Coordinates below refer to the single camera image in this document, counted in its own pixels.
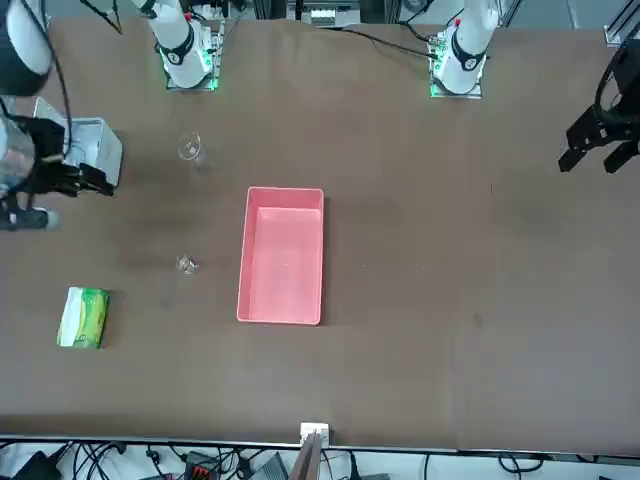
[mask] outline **green tissue box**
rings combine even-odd
[[[70,287],[58,329],[61,347],[99,348],[109,294],[98,288]]]

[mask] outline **pink tray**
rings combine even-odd
[[[241,322],[320,322],[324,194],[251,187],[238,292]]]

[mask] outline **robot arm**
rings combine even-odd
[[[635,39],[640,23],[611,58],[596,90],[594,103],[567,130],[569,149],[558,160],[560,171],[571,171],[589,150],[619,141],[620,145],[604,160],[607,173],[640,153],[640,40]],[[602,107],[605,85],[613,78],[618,87],[618,103],[608,110]]]
[[[209,74],[211,29],[197,20],[187,22],[179,0],[132,0],[147,17],[165,70],[181,88],[198,85]]]
[[[449,92],[463,95],[476,85],[498,21],[495,0],[465,0],[460,21],[447,29],[446,52],[435,73]]]
[[[52,60],[57,63],[46,36],[43,12],[35,3],[9,0],[0,7],[0,95],[35,95],[47,81]],[[113,194],[101,170],[63,162],[65,138],[71,143],[71,133],[65,136],[65,127],[49,119],[11,114],[4,101],[1,106],[0,230],[47,228],[56,223],[52,212],[33,207],[36,194],[77,196],[83,190]],[[21,192],[28,197],[25,208],[18,205]]]

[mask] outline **table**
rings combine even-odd
[[[295,442],[321,421],[337,444],[638,453],[640,164],[556,165],[601,32],[498,31],[478,102],[287,21],[232,27],[217,92],[167,93],[143,21],[124,30],[53,24],[73,115],[125,156],[114,198],[42,198],[59,230],[0,236],[2,431]],[[211,174],[178,158],[188,131]],[[325,192],[317,328],[236,320],[251,185]],[[113,292],[101,351],[55,345],[70,285]]]

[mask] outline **clear glass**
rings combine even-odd
[[[176,267],[182,273],[191,275],[192,273],[195,273],[196,268],[198,268],[198,264],[194,262],[193,258],[191,258],[190,256],[180,255],[176,259]]]
[[[185,133],[178,140],[178,155],[182,160],[191,162],[197,169],[209,166],[209,157],[200,140],[200,135],[195,132]]]

